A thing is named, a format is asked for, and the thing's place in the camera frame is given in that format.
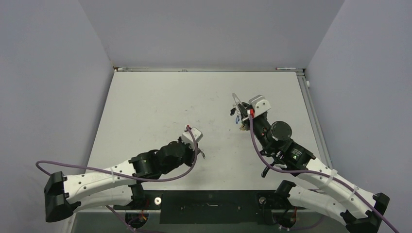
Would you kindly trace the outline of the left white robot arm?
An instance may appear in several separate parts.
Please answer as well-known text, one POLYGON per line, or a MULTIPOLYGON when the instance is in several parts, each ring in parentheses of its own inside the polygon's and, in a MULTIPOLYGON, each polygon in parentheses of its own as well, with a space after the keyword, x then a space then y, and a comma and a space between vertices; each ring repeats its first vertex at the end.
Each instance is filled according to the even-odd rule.
POLYGON ((199 135, 194 140, 182 135, 158 150, 138 154, 109 168, 90 167, 90 173, 79 175, 64 175, 61 171, 49 174, 44 187, 45 221, 58 222, 79 210, 97 206, 142 207, 145 195, 141 183, 170 182, 186 176, 187 172, 161 178, 183 164, 193 169, 201 152, 200 140, 199 135))

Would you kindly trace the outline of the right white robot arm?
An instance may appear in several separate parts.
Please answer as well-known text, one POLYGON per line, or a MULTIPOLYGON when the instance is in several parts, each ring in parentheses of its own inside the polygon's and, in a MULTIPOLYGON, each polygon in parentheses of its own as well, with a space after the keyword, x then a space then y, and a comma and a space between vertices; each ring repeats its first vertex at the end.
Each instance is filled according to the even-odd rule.
POLYGON ((269 170, 291 174, 316 187, 305 189, 294 182, 282 181, 275 192, 275 203, 286 208, 302 207, 343 224, 351 233, 376 233, 385 217, 389 197, 366 191, 329 168, 313 152, 292 139, 292 129, 284 121, 270 123, 268 101, 261 98, 237 102, 231 110, 243 130, 249 131, 253 147, 264 163, 262 177, 269 170))

